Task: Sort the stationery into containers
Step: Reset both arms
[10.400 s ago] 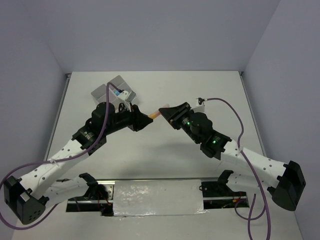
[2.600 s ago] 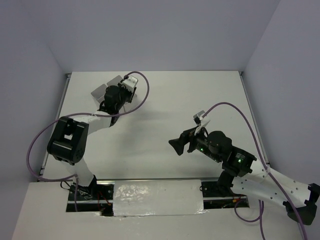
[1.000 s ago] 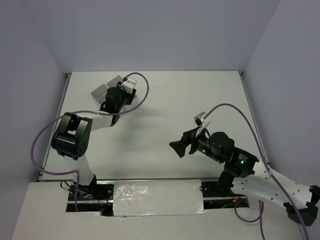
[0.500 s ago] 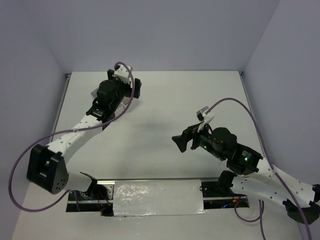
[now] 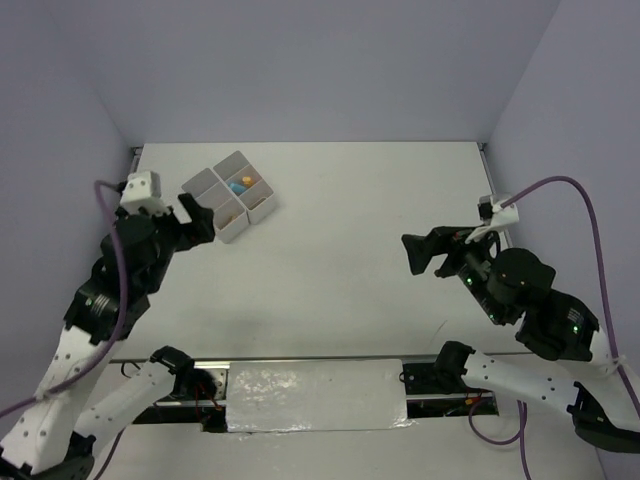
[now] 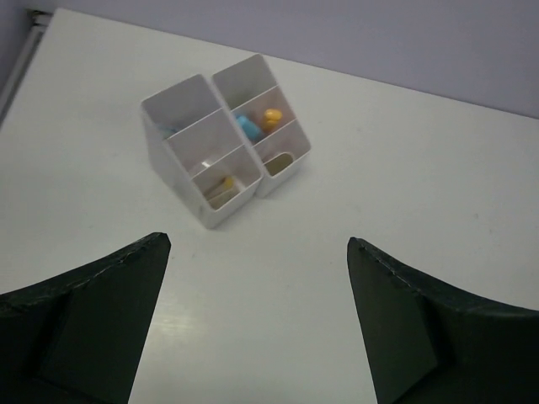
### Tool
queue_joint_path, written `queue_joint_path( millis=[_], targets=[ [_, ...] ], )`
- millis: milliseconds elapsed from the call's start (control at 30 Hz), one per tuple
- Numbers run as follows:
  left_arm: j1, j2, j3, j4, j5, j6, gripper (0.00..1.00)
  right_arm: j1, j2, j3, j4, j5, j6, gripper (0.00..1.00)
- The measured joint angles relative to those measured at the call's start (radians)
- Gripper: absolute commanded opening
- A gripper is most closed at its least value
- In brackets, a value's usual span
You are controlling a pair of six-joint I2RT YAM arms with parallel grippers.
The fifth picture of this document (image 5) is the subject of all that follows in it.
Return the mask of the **blue highlighter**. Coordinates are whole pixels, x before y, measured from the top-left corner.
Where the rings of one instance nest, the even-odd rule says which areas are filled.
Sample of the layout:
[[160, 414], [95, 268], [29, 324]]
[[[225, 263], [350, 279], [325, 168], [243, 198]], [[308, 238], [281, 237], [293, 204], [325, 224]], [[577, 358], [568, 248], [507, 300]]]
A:
[[244, 185], [241, 185], [235, 182], [230, 182], [228, 186], [231, 189], [231, 191], [237, 196], [240, 196], [247, 191], [247, 188]]

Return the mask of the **pink correction tape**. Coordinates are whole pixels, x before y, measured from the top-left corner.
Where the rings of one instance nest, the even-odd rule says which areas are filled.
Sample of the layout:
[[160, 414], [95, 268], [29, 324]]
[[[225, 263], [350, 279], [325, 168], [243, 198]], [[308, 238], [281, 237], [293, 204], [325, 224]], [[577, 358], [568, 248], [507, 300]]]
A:
[[264, 202], [264, 201], [266, 201], [266, 200], [267, 200], [267, 197], [262, 197], [262, 198], [260, 198], [256, 203], [254, 203], [254, 204], [251, 206], [251, 209], [256, 208], [258, 205], [260, 205], [261, 203], [263, 203], [263, 202]]

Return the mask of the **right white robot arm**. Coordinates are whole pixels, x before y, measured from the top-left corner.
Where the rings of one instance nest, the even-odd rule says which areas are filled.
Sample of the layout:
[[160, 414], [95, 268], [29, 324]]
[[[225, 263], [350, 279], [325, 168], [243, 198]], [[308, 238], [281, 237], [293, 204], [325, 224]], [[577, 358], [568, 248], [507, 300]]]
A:
[[515, 325], [526, 350], [563, 369], [561, 376], [526, 371], [459, 341], [443, 344], [432, 377], [445, 392], [489, 389], [538, 403], [571, 419], [576, 435], [601, 450], [639, 451], [639, 379], [624, 374], [597, 317], [578, 298], [553, 289], [555, 270], [531, 251], [501, 249], [496, 233], [480, 240], [471, 229], [436, 227], [401, 242], [412, 275], [437, 256], [438, 278], [461, 280], [489, 320]]

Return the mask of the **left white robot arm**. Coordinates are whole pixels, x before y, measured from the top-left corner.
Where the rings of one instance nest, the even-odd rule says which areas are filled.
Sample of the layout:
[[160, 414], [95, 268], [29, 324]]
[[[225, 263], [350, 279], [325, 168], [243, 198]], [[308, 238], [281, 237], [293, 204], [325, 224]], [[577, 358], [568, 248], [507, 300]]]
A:
[[164, 346], [123, 386], [99, 403], [87, 401], [110, 359], [149, 309], [177, 252], [215, 238], [211, 209], [183, 193], [190, 220], [149, 208], [108, 216], [109, 234], [89, 279], [64, 316], [58, 348], [33, 396], [1, 441], [4, 479], [86, 479], [96, 457], [141, 413], [165, 397], [213, 399], [214, 378], [186, 353]]

